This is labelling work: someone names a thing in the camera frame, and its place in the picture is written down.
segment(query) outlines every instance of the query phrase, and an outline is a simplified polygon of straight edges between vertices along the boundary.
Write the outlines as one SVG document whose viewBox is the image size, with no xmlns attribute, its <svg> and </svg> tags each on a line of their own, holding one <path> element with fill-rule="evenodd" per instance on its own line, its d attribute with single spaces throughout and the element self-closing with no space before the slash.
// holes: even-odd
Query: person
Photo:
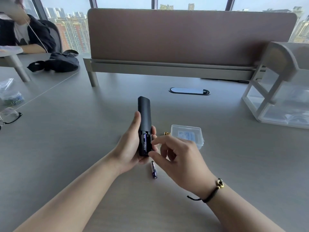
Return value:
<svg viewBox="0 0 309 232">
<path fill-rule="evenodd" d="M 149 157 L 138 155 L 138 129 L 141 115 L 134 119 L 117 146 L 76 178 L 14 232 L 82 232 L 113 181 L 136 164 L 145 164 Z M 152 127 L 152 148 L 149 156 L 180 187 L 206 199 L 216 187 L 217 178 L 208 169 L 194 142 L 170 135 L 156 136 Z M 157 145 L 161 145 L 161 154 Z M 232 231 L 284 231 L 230 187 L 220 188 L 207 203 L 222 226 Z"/>
<path fill-rule="evenodd" d="M 0 0 L 2 11 L 10 19 L 0 19 L 0 45 L 20 46 L 24 53 L 52 53 L 56 42 L 49 28 L 26 14 L 23 0 Z"/>
</svg>

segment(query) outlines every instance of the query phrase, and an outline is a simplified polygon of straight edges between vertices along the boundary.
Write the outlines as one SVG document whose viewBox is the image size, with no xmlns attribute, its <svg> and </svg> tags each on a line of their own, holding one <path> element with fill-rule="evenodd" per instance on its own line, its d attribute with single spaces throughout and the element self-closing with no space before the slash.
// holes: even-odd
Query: eyeglasses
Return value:
<svg viewBox="0 0 309 232">
<path fill-rule="evenodd" d="M 22 113 L 17 112 L 15 109 L 8 107 L 0 112 L 0 130 L 1 127 L 17 121 L 22 116 Z"/>
</svg>

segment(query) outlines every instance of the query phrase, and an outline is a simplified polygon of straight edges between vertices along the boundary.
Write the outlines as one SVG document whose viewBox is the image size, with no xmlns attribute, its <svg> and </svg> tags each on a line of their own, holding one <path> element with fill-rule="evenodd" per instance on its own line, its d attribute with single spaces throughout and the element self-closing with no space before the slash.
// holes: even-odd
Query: white cable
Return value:
<svg viewBox="0 0 309 232">
<path fill-rule="evenodd" d="M 26 23 L 28 24 L 28 26 L 31 28 L 31 30 L 33 31 L 33 33 L 36 35 L 36 37 L 39 39 L 40 43 L 42 44 L 42 46 L 44 47 L 46 53 L 48 53 L 46 47 L 44 46 L 44 44 L 41 42 L 40 38 L 37 36 L 37 34 L 34 32 L 34 30 L 32 29 L 32 27 L 30 26 L 30 23 L 28 23 L 28 21 L 24 18 L 24 20 L 26 21 Z"/>
</svg>

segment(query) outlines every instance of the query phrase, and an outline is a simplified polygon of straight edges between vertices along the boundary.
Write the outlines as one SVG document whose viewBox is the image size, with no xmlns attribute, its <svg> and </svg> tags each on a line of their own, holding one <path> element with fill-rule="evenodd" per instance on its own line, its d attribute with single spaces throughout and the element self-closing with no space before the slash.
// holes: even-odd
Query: eyeglass frame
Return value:
<svg viewBox="0 0 309 232">
<path fill-rule="evenodd" d="M 9 123 L 7 123 L 7 122 L 4 122 L 3 120 L 2 120 L 2 118 L 1 118 L 1 115 L 0 115 L 0 121 L 2 121 L 3 122 L 3 125 L 0 125 L 0 130 L 1 130 L 1 127 L 2 126 L 4 126 L 4 125 L 8 125 L 8 124 L 11 124 L 11 123 L 14 123 L 15 121 L 17 121 L 21 116 L 22 116 L 23 114 L 21 113 L 21 112 L 18 112 L 18 117 L 17 117 L 17 119 L 16 120 L 14 120 L 14 121 L 12 121 L 12 122 L 9 122 Z"/>
</svg>

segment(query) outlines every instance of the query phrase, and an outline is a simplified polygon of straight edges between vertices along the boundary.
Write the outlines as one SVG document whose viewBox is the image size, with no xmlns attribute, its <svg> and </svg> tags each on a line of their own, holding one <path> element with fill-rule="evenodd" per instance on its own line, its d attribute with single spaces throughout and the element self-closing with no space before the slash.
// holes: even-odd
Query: metal leg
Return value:
<svg viewBox="0 0 309 232">
<path fill-rule="evenodd" d="M 21 80 L 23 82 L 31 81 L 30 77 L 26 73 L 25 69 L 23 68 L 21 61 L 19 60 L 19 58 L 16 54 L 7 56 L 7 57 L 5 57 L 5 59 L 11 67 L 15 68 L 16 72 L 18 73 L 19 77 L 21 78 Z"/>
<path fill-rule="evenodd" d="M 92 87 L 98 86 L 98 78 L 95 72 L 88 72 L 89 80 Z"/>
</svg>

